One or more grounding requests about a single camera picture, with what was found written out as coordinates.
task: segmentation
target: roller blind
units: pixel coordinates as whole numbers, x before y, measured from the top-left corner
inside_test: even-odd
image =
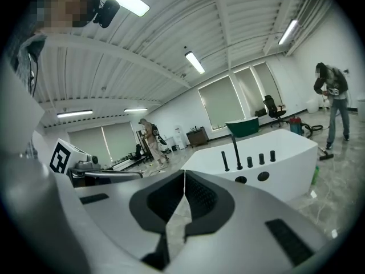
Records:
[[[136,151],[136,139],[129,122],[103,126],[103,130],[113,160]]]
[[[226,122],[244,118],[240,101],[227,76],[199,89],[212,128],[223,127]]]
[[[111,165],[101,127],[71,132],[69,135],[71,144],[88,154],[97,156],[102,166]]]
[[[242,92],[245,94],[248,106],[251,111],[251,115],[254,115],[255,111],[265,108],[260,89],[258,88],[257,82],[251,72],[251,69],[243,69],[235,73],[235,75],[238,82],[240,83]]]
[[[254,68],[262,83],[262,87],[264,89],[264,91],[263,91],[264,95],[271,95],[271,97],[274,99],[275,104],[277,106],[279,104],[282,104],[278,87],[275,83],[274,77],[271,74],[270,69],[268,68],[267,64],[261,63],[258,65],[255,65]]]

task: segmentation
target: black headset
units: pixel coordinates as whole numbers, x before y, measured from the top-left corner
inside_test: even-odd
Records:
[[[88,5],[87,14],[80,21],[73,22],[73,27],[83,27],[89,22],[98,23],[102,28],[107,28],[119,10],[116,0],[106,0],[100,7],[100,0],[92,0]]]

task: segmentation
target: blue jeans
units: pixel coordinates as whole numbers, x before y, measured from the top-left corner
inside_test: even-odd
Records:
[[[341,113],[343,123],[343,136],[350,134],[350,119],[348,118],[347,99],[334,99],[331,107],[330,131],[328,132],[327,142],[332,143],[336,135],[336,113]]]

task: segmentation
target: person in beige clothing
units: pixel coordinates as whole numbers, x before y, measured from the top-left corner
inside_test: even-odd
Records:
[[[153,158],[158,161],[160,166],[162,166],[162,159],[164,158],[166,162],[168,162],[168,158],[159,150],[159,144],[153,134],[152,124],[147,122],[146,119],[140,119],[139,124],[142,124],[146,130],[146,134],[144,135],[143,139],[147,140],[148,147]]]

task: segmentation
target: vacuum cleaner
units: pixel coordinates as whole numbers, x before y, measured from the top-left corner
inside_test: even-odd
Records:
[[[293,133],[296,133],[300,136],[304,136],[304,128],[306,128],[309,131],[309,134],[307,135],[307,138],[310,139],[313,135],[313,131],[319,131],[323,129],[322,125],[315,125],[315,126],[309,126],[308,124],[302,122],[302,119],[299,117],[294,116],[293,118],[289,119],[289,125],[290,125],[290,131]],[[325,155],[320,156],[319,160],[326,160],[333,158],[333,154],[329,154],[325,149],[322,147],[319,147],[319,150],[321,150]]]

